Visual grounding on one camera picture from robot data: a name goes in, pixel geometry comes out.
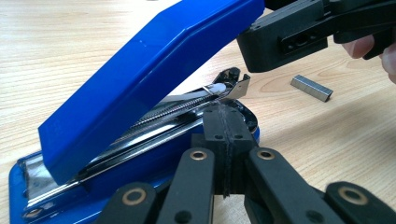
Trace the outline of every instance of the finger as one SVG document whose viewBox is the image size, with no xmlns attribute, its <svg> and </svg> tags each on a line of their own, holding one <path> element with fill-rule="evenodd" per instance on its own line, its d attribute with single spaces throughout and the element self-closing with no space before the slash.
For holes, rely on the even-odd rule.
<svg viewBox="0 0 396 224">
<path fill-rule="evenodd" d="M 354 59 L 358 59 L 366 55 L 374 46 L 374 37 L 367 35 L 355 41 L 343 44 L 344 49 Z"/>
<path fill-rule="evenodd" d="M 396 43 L 384 49 L 384 53 L 382 54 L 382 66 L 390 76 L 396 77 Z"/>
<path fill-rule="evenodd" d="M 389 75 L 390 81 L 392 81 L 394 84 L 396 84 L 396 76 L 394 75 Z"/>
</svg>

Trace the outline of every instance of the wood grain surface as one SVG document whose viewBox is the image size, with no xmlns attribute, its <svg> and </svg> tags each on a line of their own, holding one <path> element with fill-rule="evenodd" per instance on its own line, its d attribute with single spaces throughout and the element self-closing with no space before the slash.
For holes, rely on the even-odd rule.
<svg viewBox="0 0 396 224">
<path fill-rule="evenodd" d="M 40 149 L 37 127 L 150 18 L 176 1 L 0 2 L 0 223 L 8 223 L 8 173 Z M 345 180 L 396 208 L 396 85 L 378 58 L 330 46 L 274 71 L 251 74 L 241 101 L 258 117 L 261 146 L 278 150 L 312 186 Z M 238 66 L 230 43 L 175 92 Z M 290 85 L 296 75 L 332 90 L 323 103 Z M 172 72 L 162 77 L 172 78 Z M 243 196 L 215 199 L 215 223 L 249 223 Z"/>
</svg>

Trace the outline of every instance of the metal staple bar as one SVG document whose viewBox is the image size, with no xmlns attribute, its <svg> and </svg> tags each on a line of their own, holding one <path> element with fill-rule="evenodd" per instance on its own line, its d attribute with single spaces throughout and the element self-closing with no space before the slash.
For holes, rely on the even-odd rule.
<svg viewBox="0 0 396 224">
<path fill-rule="evenodd" d="M 332 90 L 330 90 L 329 88 L 326 88 L 300 75 L 294 77 L 291 80 L 290 85 L 312 95 L 313 97 L 323 102 L 327 102 L 330 99 L 330 96 L 332 95 Z"/>
</svg>

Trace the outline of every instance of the stapler top cover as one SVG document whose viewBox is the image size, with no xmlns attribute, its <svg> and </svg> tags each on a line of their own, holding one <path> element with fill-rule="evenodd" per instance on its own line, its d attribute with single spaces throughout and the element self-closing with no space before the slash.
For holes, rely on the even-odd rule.
<svg viewBox="0 0 396 224">
<path fill-rule="evenodd" d="M 264 11 L 262 0 L 183 0 L 158 14 L 39 128 L 63 184 Z"/>
</svg>

